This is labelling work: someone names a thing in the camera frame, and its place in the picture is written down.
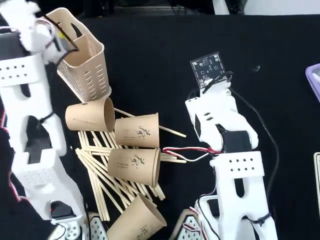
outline black cable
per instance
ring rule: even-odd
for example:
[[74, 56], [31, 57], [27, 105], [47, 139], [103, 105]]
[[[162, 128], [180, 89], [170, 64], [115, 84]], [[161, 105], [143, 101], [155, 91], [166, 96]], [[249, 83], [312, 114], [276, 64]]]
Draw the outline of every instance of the black cable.
[[84, 209], [85, 209], [85, 215], [86, 215], [86, 219], [88, 221], [88, 228], [89, 228], [89, 240], [91, 240], [91, 222], [90, 222], [90, 218], [89, 218], [89, 212], [88, 212], [88, 205], [86, 203], [84, 203]]
[[39, 124], [43, 124], [48, 118], [52, 117], [55, 114], [54, 111], [52, 111], [48, 116], [45, 116], [43, 118], [39, 119]]
[[213, 79], [211, 82], [209, 82], [209, 84], [204, 87], [204, 90], [202, 93], [205, 94], [212, 87], [213, 84], [220, 82], [221, 80], [223, 80], [224, 77], [227, 77], [226, 81], [230, 82], [233, 75], [234, 75], [234, 73], [232, 71], [226, 71], [226, 72], [222, 73], [221, 75], [219, 75], [215, 79]]
[[57, 225], [59, 225], [60, 227], [63, 227], [63, 228], [64, 228], [64, 232], [63, 232], [63, 234], [62, 234], [60, 237], [56, 238], [55, 240], [61, 239], [61, 238], [66, 234], [66, 231], [67, 231], [67, 229], [66, 229], [65, 226], [61, 225], [60, 223], [57, 223]]
[[55, 22], [53, 21], [50, 17], [47, 15], [43, 16], [45, 19], [47, 19], [50, 23], [52, 23], [59, 31], [65, 36], [65, 38], [74, 46], [76, 49], [78, 49], [77, 45], [74, 43], [74, 41], [71, 40], [71, 38], [65, 33], [65, 31]]
[[240, 100], [242, 100], [250, 109], [252, 109], [255, 114], [257, 115], [258, 119], [260, 120], [265, 132], [268, 134], [273, 146], [274, 146], [274, 149], [275, 149], [275, 154], [276, 154], [276, 157], [275, 157], [275, 165], [274, 165], [274, 168], [272, 170], [272, 173], [271, 173], [271, 177], [269, 179], [269, 183], [267, 185], [267, 188], [266, 188], [266, 199], [269, 200], [269, 197], [270, 197], [270, 191], [272, 189], [272, 186], [273, 186], [273, 183], [274, 183], [274, 180], [275, 180], [275, 177], [276, 177], [276, 174], [277, 174], [277, 171], [278, 171], [278, 167], [279, 167], [279, 162], [280, 162], [280, 154], [279, 154], [279, 148], [278, 148], [278, 145], [275, 141], [275, 139], [272, 137], [271, 133], [269, 132], [269, 130], [267, 129], [266, 127], [266, 124], [263, 120], [263, 118], [261, 117], [260, 113], [249, 103], [247, 102], [241, 95], [239, 95], [239, 93], [237, 93], [235, 90], [233, 90], [231, 87], [229, 87], [230, 91], [236, 95]]
[[65, 59], [65, 57], [68, 56], [70, 53], [78, 52], [78, 51], [79, 51], [79, 48], [68, 50], [65, 54], [62, 55], [62, 57], [60, 57], [60, 59], [56, 62], [55, 66], [58, 67], [59, 64], [62, 62], [62, 60]]
[[213, 229], [213, 227], [211, 226], [209, 220], [207, 219], [207, 217], [206, 217], [206, 215], [204, 214], [204, 211], [202, 210], [201, 205], [200, 205], [200, 198], [202, 198], [202, 197], [204, 197], [204, 196], [210, 196], [210, 195], [214, 194], [214, 192], [216, 191], [216, 189], [217, 189], [217, 179], [215, 179], [214, 189], [212, 190], [212, 192], [201, 195], [201, 196], [197, 199], [197, 203], [198, 203], [199, 209], [200, 209], [202, 215], [204, 216], [206, 222], [208, 223], [211, 231], [214, 233], [214, 235], [216, 235], [216, 237], [218, 238], [218, 240], [221, 240], [221, 238], [220, 238], [220, 236], [218, 235], [218, 233], [217, 233], [217, 232]]

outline printed logo on cup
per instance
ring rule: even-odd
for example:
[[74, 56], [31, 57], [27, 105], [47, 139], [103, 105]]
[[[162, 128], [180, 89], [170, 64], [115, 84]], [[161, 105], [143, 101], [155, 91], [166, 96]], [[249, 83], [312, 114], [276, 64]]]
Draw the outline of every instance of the printed logo on cup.
[[136, 131], [136, 134], [138, 134], [139, 138], [145, 139], [145, 136], [151, 136], [150, 130], [143, 128], [142, 126], [139, 126], [139, 129]]
[[146, 239], [146, 235], [148, 234], [148, 226], [144, 225], [142, 228], [140, 228], [140, 234], [136, 236], [136, 240], [144, 240]]
[[129, 157], [132, 165], [135, 166], [137, 169], [141, 166], [145, 164], [145, 159], [142, 157], [139, 157], [137, 154], [134, 155], [134, 158]]

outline white wire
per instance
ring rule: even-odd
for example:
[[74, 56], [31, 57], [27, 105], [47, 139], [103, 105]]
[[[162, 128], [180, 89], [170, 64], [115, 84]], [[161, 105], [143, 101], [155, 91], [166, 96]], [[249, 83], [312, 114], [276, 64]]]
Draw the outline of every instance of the white wire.
[[183, 160], [186, 160], [187, 162], [196, 162], [196, 161], [198, 161], [198, 160], [200, 160], [200, 159], [203, 159], [205, 156], [209, 155], [209, 152], [207, 152], [207, 153], [201, 155], [200, 157], [198, 157], [198, 158], [196, 158], [196, 159], [188, 159], [188, 158], [186, 158], [186, 157], [182, 156], [181, 154], [178, 154], [178, 153], [176, 153], [176, 152], [174, 152], [174, 151], [166, 150], [166, 151], [164, 151], [164, 152], [167, 153], [167, 154], [170, 154], [170, 155], [179, 157], [179, 158], [181, 158], [181, 159], [183, 159]]

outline wooden stick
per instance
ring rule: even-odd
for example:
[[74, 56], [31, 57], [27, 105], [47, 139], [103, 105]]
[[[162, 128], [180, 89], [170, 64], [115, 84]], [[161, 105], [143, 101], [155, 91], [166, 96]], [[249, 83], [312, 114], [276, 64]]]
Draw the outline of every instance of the wooden stick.
[[[132, 114], [130, 114], [130, 113], [127, 113], [127, 112], [125, 112], [125, 111], [122, 111], [122, 110], [120, 110], [120, 109], [118, 109], [118, 108], [114, 108], [114, 110], [115, 110], [116, 112], [121, 113], [121, 114], [123, 114], [123, 115], [126, 115], [126, 116], [128, 116], [128, 117], [135, 117], [134, 115], [132, 115]], [[160, 126], [160, 125], [159, 125], [159, 128], [162, 129], [162, 130], [165, 130], [165, 131], [167, 131], [167, 132], [169, 132], [169, 133], [172, 133], [172, 134], [174, 134], [174, 135], [183, 137], [183, 138], [186, 138], [186, 137], [187, 137], [187, 135], [185, 135], [185, 134], [183, 134], [183, 133], [181, 133], [181, 132], [172, 130], [172, 129], [167, 128], [167, 127], [164, 127], [164, 126]]]
[[78, 131], [78, 137], [79, 137], [79, 141], [80, 141], [80, 146], [81, 148], [85, 148], [85, 144], [84, 144], [84, 139], [82, 138], [81, 132]]
[[85, 139], [85, 134], [83, 131], [80, 131], [82, 142], [83, 142], [83, 148], [85, 149], [87, 147], [86, 139]]
[[[116, 149], [122, 148], [122, 146], [117, 145], [116, 139], [111, 133], [109, 133], [109, 132], [104, 132], [104, 133], [105, 133], [106, 137], [108, 138], [109, 142], [112, 143], [112, 147], [115, 147]], [[135, 184], [138, 186], [138, 189], [142, 193], [142, 195], [146, 196], [147, 193], [144, 191], [142, 184], [138, 183], [138, 182], [136, 182]]]
[[161, 195], [161, 197], [162, 197], [163, 199], [165, 199], [165, 198], [166, 198], [166, 196], [165, 196], [164, 192], [162, 191], [162, 189], [161, 189], [161, 187], [160, 187], [159, 183], [156, 185], [156, 187], [155, 187], [154, 189], [156, 189], [156, 190], [157, 190], [158, 195]]
[[[112, 142], [112, 140], [111, 140], [111, 138], [110, 138], [110, 136], [108, 135], [107, 132], [100, 132], [100, 134], [101, 134], [102, 136], [103, 136], [103, 134], [106, 136], [107, 141], [105, 141], [104, 143], [105, 143], [105, 146], [106, 146], [107, 148], [112, 148], [112, 149], [116, 148], [116, 145], [113, 144], [113, 142]], [[127, 187], [127, 188], [128, 188], [128, 191], [129, 191], [132, 195], [134, 195], [134, 192], [131, 190], [130, 187], [128, 187], [128, 186], [130, 186], [130, 185], [129, 185], [129, 183], [128, 183], [126, 180], [122, 180], [122, 179], [121, 179], [120, 183], [121, 183], [124, 187]]]
[[94, 199], [95, 199], [95, 204], [96, 204], [96, 207], [97, 207], [97, 209], [98, 209], [98, 213], [99, 213], [99, 215], [100, 215], [100, 218], [104, 220], [104, 214], [103, 214], [103, 211], [102, 211], [102, 207], [101, 207], [101, 203], [100, 203], [100, 198], [98, 197], [97, 189], [96, 189], [94, 180], [93, 180], [93, 178], [92, 178], [92, 174], [91, 174], [91, 172], [90, 172], [89, 170], [88, 170], [88, 174], [89, 174], [89, 179], [90, 179], [91, 187], [92, 187], [92, 190], [93, 190], [93, 195], [94, 195]]
[[157, 194], [157, 192], [155, 191], [155, 189], [154, 189], [152, 186], [148, 186], [148, 187], [149, 187], [149, 189], [151, 190], [153, 196], [155, 196], [155, 197], [157, 198], [157, 197], [158, 197], [158, 194]]
[[90, 144], [89, 144], [89, 139], [88, 139], [87, 132], [86, 132], [86, 131], [82, 131], [82, 132], [83, 132], [84, 139], [85, 139], [85, 145], [86, 145], [87, 147], [89, 147]]
[[108, 139], [109, 142], [109, 147], [112, 149], [118, 149], [119, 147], [116, 147], [116, 145], [114, 144], [114, 142], [111, 140], [110, 135], [108, 134], [108, 132], [103, 132], [104, 135], [106, 136], [106, 138]]
[[109, 222], [110, 216], [109, 216], [109, 212], [107, 209], [107, 205], [106, 205], [106, 201], [105, 201], [102, 189], [101, 189], [100, 185], [97, 183], [96, 178], [93, 177], [92, 181], [93, 181], [93, 184], [95, 185], [95, 189], [97, 190], [97, 196], [98, 196], [98, 198], [100, 198], [100, 206], [101, 206], [101, 210], [102, 210], [103, 219], [104, 219], [104, 221]]
[[[100, 173], [100, 171], [98, 171], [98, 169], [96, 169], [95, 168], [95, 166], [93, 165], [93, 163], [92, 163], [92, 161], [90, 161], [90, 160], [88, 160], [86, 157], [85, 157], [85, 155], [84, 155], [84, 152], [83, 151], [81, 151], [81, 150], [79, 150], [78, 148], [76, 149], [76, 153], [77, 154], [79, 154], [79, 155], [82, 155], [82, 156], [84, 156], [84, 162], [85, 163], [87, 163], [86, 164], [86, 166], [89, 166], [90, 167], [90, 169], [93, 171], [93, 172], [95, 172], [115, 193], [117, 193], [118, 195], [119, 195], [119, 197], [123, 197], [123, 195], [122, 195], [122, 193], [120, 193], [116, 188], [115, 188], [115, 186], [113, 186], [113, 184], [111, 184], [111, 182], [115, 182], [108, 174], [106, 175], [106, 177], [107, 178], [111, 178], [111, 179], [106, 179], [105, 178], [105, 176], [102, 174], [102, 173]], [[130, 198], [130, 200], [131, 201], [133, 201], [134, 200], [134, 197], [126, 190], [126, 189], [124, 189], [120, 184], [118, 184], [117, 182], [116, 182], [116, 184], [118, 185], [118, 187]]]
[[145, 185], [143, 185], [143, 184], [141, 184], [141, 187], [142, 187], [143, 191], [145, 192], [146, 197], [147, 197], [151, 202], [153, 202], [153, 199], [152, 199], [152, 197], [151, 197], [150, 193], [148, 192], [148, 190], [147, 190], [146, 186], [145, 186]]
[[[87, 165], [86, 161], [85, 160], [81, 160], [81, 161], [82, 161], [83, 165], [87, 168], [88, 172], [91, 172], [94, 174], [92, 169]], [[99, 183], [102, 190], [110, 198], [110, 200], [113, 202], [113, 204], [116, 206], [116, 208], [120, 211], [120, 213], [123, 213], [124, 211], [122, 210], [122, 208], [119, 206], [119, 204], [117, 203], [115, 198], [110, 194], [110, 192], [106, 189], [106, 187], [102, 184], [102, 182], [99, 180], [98, 176], [97, 175], [93, 175], [93, 176], [96, 178], [96, 181]]]
[[97, 178], [98, 183], [100, 185], [100, 187], [102, 188], [102, 190], [105, 192], [105, 194], [109, 197], [109, 199], [113, 202], [113, 204], [115, 205], [115, 207], [119, 210], [119, 212], [122, 214], [124, 211], [123, 209], [120, 207], [120, 205], [117, 203], [117, 201], [115, 200], [115, 198], [110, 194], [110, 192], [106, 189], [106, 187], [103, 185], [103, 183]]
[[[94, 142], [95, 145], [98, 145], [98, 144], [99, 144], [99, 143], [97, 142], [97, 140], [95, 140], [94, 138], [93, 138], [92, 140], [93, 140], [93, 142]], [[103, 155], [100, 155], [100, 158], [101, 158], [101, 161], [103, 162], [103, 164], [105, 165], [105, 167], [107, 168], [107, 167], [108, 167], [108, 163], [107, 163], [106, 157], [103, 156]]]
[[[87, 152], [85, 152], [85, 151], [83, 151], [83, 150], [80, 150], [80, 149], [79, 149], [79, 151], [80, 151], [81, 153], [83, 153], [84, 157], [85, 157], [85, 158], [88, 158], [88, 160], [89, 160], [90, 162], [92, 162], [93, 165], [94, 165], [103, 175], [105, 175], [110, 181], [114, 182], [114, 184], [117, 185], [117, 187], [118, 187], [119, 189], [121, 189], [123, 192], [125, 192], [126, 194], [128, 193], [131, 197], [133, 197], [128, 191], [126, 191], [126, 189], [125, 189], [124, 187], [122, 187], [119, 183], [117, 183], [116, 181], [114, 181], [114, 180], [112, 179], [112, 177], [108, 174], [108, 168], [107, 168], [106, 166], [104, 166], [101, 162], [97, 161], [94, 157], [92, 157], [92, 156], [91, 156], [90, 154], [88, 154]], [[125, 182], [124, 182], [122, 179], [117, 178], [117, 180], [119, 180], [119, 182], [125, 184]], [[130, 188], [133, 192], [136, 191], [136, 190], [135, 190], [132, 186], [130, 186], [129, 184], [126, 184], [126, 187], [127, 187], [127, 188]]]
[[[115, 188], [115, 186], [112, 185], [111, 182], [110, 182], [108, 179], [106, 179], [97, 169], [95, 169], [93, 166], [90, 165], [90, 163], [88, 162], [88, 160], [86, 160], [86, 159], [84, 158], [83, 161], [82, 161], [82, 163], [83, 163], [83, 165], [86, 166], [86, 168], [89, 168], [91, 171], [93, 171], [94, 173], [96, 173], [119, 197], [124, 197], [123, 194], [122, 194], [119, 190], [117, 190], [117, 189]], [[126, 203], [127, 203], [128, 205], [130, 204], [130, 201], [127, 200], [126, 198], [125, 198], [125, 201], [126, 201]]]
[[[123, 146], [117, 145], [117, 143], [116, 143], [115, 132], [112, 131], [111, 133], [108, 133], [108, 134], [109, 134], [111, 140], [113, 141], [114, 145], [115, 145], [115, 146], [118, 146], [120, 149], [123, 149]], [[136, 187], [136, 184], [135, 184], [133, 181], [128, 181], [128, 182], [131, 184], [131, 186], [132, 186], [134, 189], [138, 190], [137, 187]]]

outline purple container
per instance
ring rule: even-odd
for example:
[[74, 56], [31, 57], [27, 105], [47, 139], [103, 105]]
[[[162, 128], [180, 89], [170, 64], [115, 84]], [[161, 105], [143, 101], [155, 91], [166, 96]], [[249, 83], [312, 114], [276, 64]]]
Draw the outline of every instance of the purple container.
[[320, 64], [309, 66], [305, 70], [305, 75], [320, 102]]

